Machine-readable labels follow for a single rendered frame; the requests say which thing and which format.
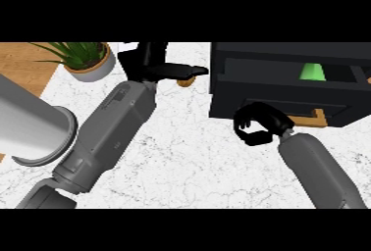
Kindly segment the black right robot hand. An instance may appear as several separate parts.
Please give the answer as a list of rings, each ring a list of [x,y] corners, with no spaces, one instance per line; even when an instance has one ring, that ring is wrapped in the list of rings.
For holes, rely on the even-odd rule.
[[[255,121],[264,130],[244,132],[244,128],[251,126]],[[233,116],[233,131],[239,139],[248,146],[263,145],[272,142],[272,137],[279,137],[292,131],[294,122],[288,116],[272,106],[261,102],[254,102],[242,107]]]

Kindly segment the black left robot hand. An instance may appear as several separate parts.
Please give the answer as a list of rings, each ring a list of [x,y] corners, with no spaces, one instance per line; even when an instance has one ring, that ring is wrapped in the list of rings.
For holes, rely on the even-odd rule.
[[[207,75],[201,66],[167,63],[167,42],[140,42],[133,50],[116,53],[118,62],[128,80],[158,82],[162,79],[189,80]]]

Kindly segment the black drawer front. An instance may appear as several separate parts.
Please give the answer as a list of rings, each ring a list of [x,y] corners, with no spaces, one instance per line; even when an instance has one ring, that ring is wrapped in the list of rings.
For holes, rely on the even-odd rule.
[[[328,126],[343,127],[371,115],[371,84],[316,80],[245,80],[218,76],[208,117],[232,119],[235,111],[263,102],[286,115],[309,117],[322,109]]]

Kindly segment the brown cup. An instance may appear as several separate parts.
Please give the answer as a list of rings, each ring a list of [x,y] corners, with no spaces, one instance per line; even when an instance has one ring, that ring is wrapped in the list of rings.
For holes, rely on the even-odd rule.
[[[195,81],[195,76],[187,80],[177,80],[177,85],[180,87],[189,87]]]

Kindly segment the grey plant pot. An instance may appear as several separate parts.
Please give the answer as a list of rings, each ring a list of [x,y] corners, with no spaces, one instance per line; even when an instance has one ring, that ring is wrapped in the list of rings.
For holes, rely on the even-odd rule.
[[[68,73],[82,82],[94,82],[100,80],[109,73],[115,65],[115,56],[111,51],[111,47],[103,43],[106,49],[106,55],[100,62],[85,70],[72,70],[65,67]]]

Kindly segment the green leafy plant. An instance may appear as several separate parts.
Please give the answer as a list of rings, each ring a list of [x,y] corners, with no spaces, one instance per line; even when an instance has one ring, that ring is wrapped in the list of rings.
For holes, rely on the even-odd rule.
[[[48,42],[48,46],[32,42],[32,45],[59,58],[48,60],[50,63],[62,64],[72,71],[94,67],[109,53],[102,42]]]

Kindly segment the green block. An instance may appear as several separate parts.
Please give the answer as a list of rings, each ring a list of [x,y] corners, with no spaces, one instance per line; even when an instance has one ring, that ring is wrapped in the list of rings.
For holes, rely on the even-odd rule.
[[[304,80],[325,81],[325,72],[320,64],[306,63],[303,66],[300,78]]]

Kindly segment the black cabinet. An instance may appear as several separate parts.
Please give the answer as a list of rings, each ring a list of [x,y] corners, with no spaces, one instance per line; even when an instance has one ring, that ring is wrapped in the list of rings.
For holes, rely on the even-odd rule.
[[[224,57],[356,66],[371,77],[371,42],[213,42]]]

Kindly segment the brown wooden board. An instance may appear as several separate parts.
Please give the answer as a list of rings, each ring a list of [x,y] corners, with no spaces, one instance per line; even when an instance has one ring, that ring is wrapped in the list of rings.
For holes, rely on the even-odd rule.
[[[28,42],[0,42],[0,74],[40,96],[59,58]]]

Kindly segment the large grey cylinder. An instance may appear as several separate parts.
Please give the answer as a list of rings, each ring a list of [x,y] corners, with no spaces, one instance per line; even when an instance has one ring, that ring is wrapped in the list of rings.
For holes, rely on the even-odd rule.
[[[68,150],[77,128],[74,113],[0,75],[0,153],[22,166],[47,165]]]

